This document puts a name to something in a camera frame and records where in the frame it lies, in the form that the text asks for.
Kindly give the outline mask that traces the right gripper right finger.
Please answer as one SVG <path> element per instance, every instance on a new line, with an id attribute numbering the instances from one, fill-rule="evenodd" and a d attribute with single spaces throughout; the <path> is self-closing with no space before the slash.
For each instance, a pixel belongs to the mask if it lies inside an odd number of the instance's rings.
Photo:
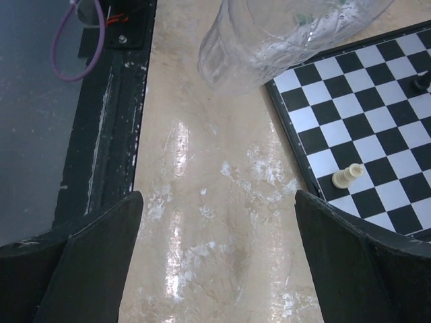
<path id="1" fill-rule="evenodd" d="M 429 322 L 430 244 L 299 190 L 295 210 L 325 322 Z"/>

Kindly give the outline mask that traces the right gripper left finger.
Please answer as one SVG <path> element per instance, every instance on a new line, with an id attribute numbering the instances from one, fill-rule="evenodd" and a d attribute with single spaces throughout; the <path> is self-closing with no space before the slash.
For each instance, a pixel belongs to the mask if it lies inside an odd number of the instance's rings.
<path id="1" fill-rule="evenodd" d="M 117 322 L 140 192 L 1 247 L 2 322 Z"/>

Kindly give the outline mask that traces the clear bottle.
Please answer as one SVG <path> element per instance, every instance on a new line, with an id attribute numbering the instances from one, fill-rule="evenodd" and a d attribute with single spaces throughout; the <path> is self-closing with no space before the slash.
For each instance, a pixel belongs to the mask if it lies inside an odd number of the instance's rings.
<path id="1" fill-rule="evenodd" d="M 222 1 L 197 67 L 223 94 L 245 94 L 369 26 L 390 1 Z"/>

